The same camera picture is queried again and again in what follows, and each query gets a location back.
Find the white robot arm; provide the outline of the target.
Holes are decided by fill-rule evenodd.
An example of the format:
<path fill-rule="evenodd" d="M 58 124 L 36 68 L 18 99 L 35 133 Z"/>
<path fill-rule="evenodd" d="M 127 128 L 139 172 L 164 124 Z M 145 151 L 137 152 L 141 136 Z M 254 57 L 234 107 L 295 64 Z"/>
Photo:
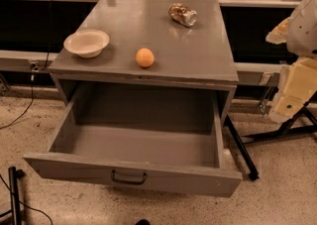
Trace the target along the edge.
<path fill-rule="evenodd" d="M 317 0 L 302 0 L 291 15 L 270 31 L 265 40 L 286 44 L 298 56 L 280 73 L 268 117 L 278 123 L 291 119 L 317 91 Z"/>

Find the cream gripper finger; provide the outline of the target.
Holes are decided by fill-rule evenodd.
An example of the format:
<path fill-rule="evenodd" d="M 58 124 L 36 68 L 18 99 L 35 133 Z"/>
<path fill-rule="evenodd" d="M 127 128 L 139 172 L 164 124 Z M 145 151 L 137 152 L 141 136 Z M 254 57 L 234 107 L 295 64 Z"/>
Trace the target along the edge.
<path fill-rule="evenodd" d="M 286 44 L 288 40 L 288 26 L 290 18 L 286 18 L 275 26 L 265 37 L 268 43 L 280 45 Z"/>
<path fill-rule="evenodd" d="M 301 56 L 280 74 L 268 117 L 277 123 L 291 119 L 317 91 L 317 59 Z"/>

